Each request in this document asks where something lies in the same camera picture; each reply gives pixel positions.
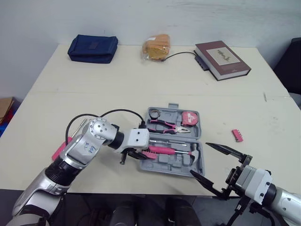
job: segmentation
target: plastic bag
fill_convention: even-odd
[[[158,34],[149,37],[142,46],[144,60],[161,61],[166,58],[170,49],[168,34]]]

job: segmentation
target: cardboard box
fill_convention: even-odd
[[[13,105],[14,100],[12,97],[0,99],[0,124],[3,122],[7,112]]]

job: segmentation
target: blue bag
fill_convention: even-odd
[[[117,50],[116,36],[78,35],[70,45],[68,55],[72,61],[109,64]]]

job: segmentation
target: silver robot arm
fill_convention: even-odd
[[[258,204],[280,214],[289,225],[301,225],[301,198],[272,183],[263,169],[245,166],[235,186]]]
[[[106,119],[90,120],[82,133],[73,138],[59,157],[44,168],[17,199],[12,211],[14,218],[7,226],[47,226],[47,219],[54,213],[62,195],[103,145],[118,153],[127,148],[146,149],[149,136],[147,129],[131,129],[122,133]]]
[[[227,188],[222,192],[213,188],[213,182],[200,174],[190,171],[197,181],[207,190],[211,191],[222,199],[228,199],[231,191],[238,194],[241,200],[238,202],[235,214],[230,218],[227,226],[233,224],[234,220],[241,215],[250,201],[254,201],[251,213],[258,212],[269,218],[269,213],[261,210],[265,207],[283,216],[283,219],[290,226],[301,226],[301,198],[297,194],[292,194],[272,183],[271,172],[263,169],[256,169],[249,165],[252,156],[243,154],[225,145],[206,143],[215,150],[232,155],[239,159],[241,166],[237,166],[230,171],[226,183]]]

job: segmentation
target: gray plastic case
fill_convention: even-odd
[[[159,134],[150,132],[150,140],[164,141],[164,142],[172,142],[179,144],[187,144],[187,146],[182,146],[178,144],[159,144],[159,143],[150,143],[152,146],[160,146],[160,147],[170,147],[176,149],[178,151],[191,151],[191,144],[196,143],[197,149],[199,151],[198,160],[192,164],[193,160],[188,154],[157,154],[157,159],[146,159],[140,160],[140,168],[146,171],[160,172],[160,173],[168,173],[179,176],[193,177],[190,173],[190,170],[196,171],[202,176],[205,175],[204,171],[204,158],[203,158],[203,147],[200,142],[197,140],[201,137],[201,125],[200,125],[200,117],[199,113],[191,110],[180,110],[178,109],[178,104],[169,104],[168,108],[159,108],[159,107],[149,107],[145,122],[147,128],[152,129],[167,129],[162,125],[157,124],[149,124],[149,120],[151,120],[149,116],[149,112],[152,109],[157,109],[160,111],[160,116],[157,118],[158,120],[164,120],[167,122],[176,123],[177,126],[181,126],[182,122],[182,112],[194,112],[198,116],[198,123],[195,126],[188,127],[190,129],[190,133],[176,133],[176,134]]]

